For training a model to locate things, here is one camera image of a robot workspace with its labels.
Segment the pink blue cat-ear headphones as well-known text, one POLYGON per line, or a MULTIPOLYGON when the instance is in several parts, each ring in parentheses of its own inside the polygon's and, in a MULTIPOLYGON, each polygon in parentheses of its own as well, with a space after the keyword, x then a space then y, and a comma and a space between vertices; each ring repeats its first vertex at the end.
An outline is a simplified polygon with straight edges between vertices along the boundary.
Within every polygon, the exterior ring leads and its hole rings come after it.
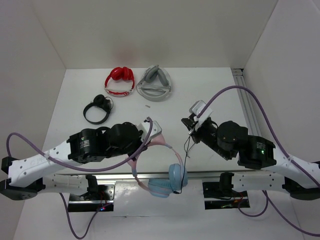
POLYGON ((147 179, 147 183, 144 183, 139 178, 137 170, 138 160, 129 160, 128 165, 131 169, 131 175, 133 176, 137 185, 144 191, 157 198, 165 199, 171 194, 181 194, 183 188, 188 185, 188 171, 181 155, 169 143, 166 142, 162 134, 152 139, 147 146, 162 146, 170 149, 177 158, 177 162, 168 166, 167 172, 163 177, 153 176, 147 179))

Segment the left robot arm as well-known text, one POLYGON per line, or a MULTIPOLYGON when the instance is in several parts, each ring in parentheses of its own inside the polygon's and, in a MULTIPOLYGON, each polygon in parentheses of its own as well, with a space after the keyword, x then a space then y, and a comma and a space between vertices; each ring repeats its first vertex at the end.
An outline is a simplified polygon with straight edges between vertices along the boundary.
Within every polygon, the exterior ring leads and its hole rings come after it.
POLYGON ((148 118, 139 126, 130 122, 113 127, 85 128, 45 152, 19 133, 37 155, 2 159, 1 170, 8 177, 0 182, 0 193, 13 200, 31 199, 39 193, 71 193, 88 200, 97 197, 94 173, 118 168, 146 150, 154 123, 148 118))

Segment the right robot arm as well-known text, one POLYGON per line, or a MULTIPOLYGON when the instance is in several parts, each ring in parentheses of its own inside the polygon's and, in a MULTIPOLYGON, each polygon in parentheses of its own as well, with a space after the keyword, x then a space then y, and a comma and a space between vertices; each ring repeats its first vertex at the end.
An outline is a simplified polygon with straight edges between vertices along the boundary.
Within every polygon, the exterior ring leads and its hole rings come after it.
POLYGON ((320 164, 289 160, 273 142, 250 135, 246 127, 233 121, 217 125, 211 118, 197 128, 192 117, 182 118, 192 140, 204 143, 226 161, 238 158, 237 164, 252 170, 250 174, 223 172, 218 190, 223 196, 250 190, 279 191, 302 201, 320 197, 320 164))

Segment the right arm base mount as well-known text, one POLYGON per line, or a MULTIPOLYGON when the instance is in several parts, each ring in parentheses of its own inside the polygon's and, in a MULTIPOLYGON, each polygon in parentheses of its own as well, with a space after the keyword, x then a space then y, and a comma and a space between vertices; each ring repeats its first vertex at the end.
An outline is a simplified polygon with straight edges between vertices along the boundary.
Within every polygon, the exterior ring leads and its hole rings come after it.
POLYGON ((237 209, 239 204, 240 208, 250 208, 246 191, 236 192, 231 190, 231 192, 223 193, 219 189, 218 182, 203 182, 202 188, 206 210, 237 209))

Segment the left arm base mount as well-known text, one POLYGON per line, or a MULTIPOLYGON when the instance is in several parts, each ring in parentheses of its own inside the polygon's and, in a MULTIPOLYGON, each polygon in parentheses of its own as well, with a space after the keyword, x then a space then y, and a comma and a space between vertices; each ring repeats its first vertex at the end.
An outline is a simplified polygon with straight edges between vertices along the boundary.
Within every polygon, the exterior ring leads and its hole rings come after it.
POLYGON ((98 181, 94 175, 86 175, 88 182, 86 193, 82 195, 70 194, 68 199, 68 211, 81 212, 113 212, 116 182, 98 181))

